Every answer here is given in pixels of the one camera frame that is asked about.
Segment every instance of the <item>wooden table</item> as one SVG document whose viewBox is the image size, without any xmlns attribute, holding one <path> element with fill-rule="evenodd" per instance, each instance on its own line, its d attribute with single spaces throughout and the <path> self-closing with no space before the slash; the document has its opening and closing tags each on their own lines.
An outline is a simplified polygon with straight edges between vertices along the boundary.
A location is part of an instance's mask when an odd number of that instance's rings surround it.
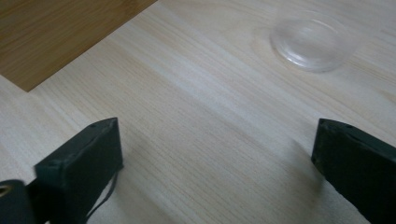
<svg viewBox="0 0 396 224">
<path fill-rule="evenodd" d="M 286 66 L 274 1 L 160 0 L 29 93 L 0 77 L 0 179 L 118 117 L 125 168 L 90 223 L 367 223 L 310 161 L 319 118 L 396 146 L 396 27 L 344 66 Z"/>
</svg>

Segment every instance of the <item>light wood surface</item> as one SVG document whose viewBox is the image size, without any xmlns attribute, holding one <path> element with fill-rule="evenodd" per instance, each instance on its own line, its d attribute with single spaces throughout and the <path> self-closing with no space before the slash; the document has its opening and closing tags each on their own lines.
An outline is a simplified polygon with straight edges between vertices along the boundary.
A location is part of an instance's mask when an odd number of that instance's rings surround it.
<svg viewBox="0 0 396 224">
<path fill-rule="evenodd" d="M 396 146 L 396 27 L 310 74 L 272 52 L 276 8 L 160 0 L 29 93 L 0 77 L 0 179 L 118 117 L 125 168 L 90 223 L 368 223 L 310 154 L 319 118 Z"/>
<path fill-rule="evenodd" d="M 29 91 L 155 0 L 0 0 L 0 74 Z"/>
</svg>

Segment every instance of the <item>wood grain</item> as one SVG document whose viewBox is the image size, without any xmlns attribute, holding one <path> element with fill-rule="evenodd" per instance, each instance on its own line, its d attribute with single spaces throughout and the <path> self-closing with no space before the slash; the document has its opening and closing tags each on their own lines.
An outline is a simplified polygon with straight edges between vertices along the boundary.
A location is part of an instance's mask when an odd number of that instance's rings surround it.
<svg viewBox="0 0 396 224">
<path fill-rule="evenodd" d="M 309 156 L 319 118 L 396 146 L 396 27 L 310 74 L 272 52 L 277 4 L 160 0 L 29 93 L 0 77 L 0 179 L 118 117 L 125 168 L 89 223 L 368 223 Z"/>
<path fill-rule="evenodd" d="M 25 91 L 155 0 L 0 0 L 0 74 Z"/>
</svg>

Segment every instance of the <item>darker wooden surface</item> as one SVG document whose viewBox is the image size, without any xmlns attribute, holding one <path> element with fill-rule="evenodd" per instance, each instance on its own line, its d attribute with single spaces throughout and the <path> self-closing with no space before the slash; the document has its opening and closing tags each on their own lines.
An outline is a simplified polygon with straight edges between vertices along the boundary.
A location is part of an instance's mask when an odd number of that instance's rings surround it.
<svg viewBox="0 0 396 224">
<path fill-rule="evenodd" d="M 0 74 L 29 91 L 155 0 L 0 0 Z"/>
</svg>

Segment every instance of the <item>black object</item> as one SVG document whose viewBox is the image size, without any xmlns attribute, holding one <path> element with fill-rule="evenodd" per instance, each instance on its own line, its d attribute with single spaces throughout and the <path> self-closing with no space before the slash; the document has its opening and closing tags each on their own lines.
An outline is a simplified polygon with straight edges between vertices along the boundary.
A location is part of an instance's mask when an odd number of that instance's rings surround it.
<svg viewBox="0 0 396 224">
<path fill-rule="evenodd" d="M 311 161 L 371 223 L 396 223 L 396 148 L 351 125 L 320 119 Z"/>
<path fill-rule="evenodd" d="M 121 168 L 118 120 L 95 122 L 39 162 L 27 187 L 0 182 L 0 224 L 86 223 L 110 196 Z M 111 178 L 109 193 L 92 209 Z"/>
</svg>

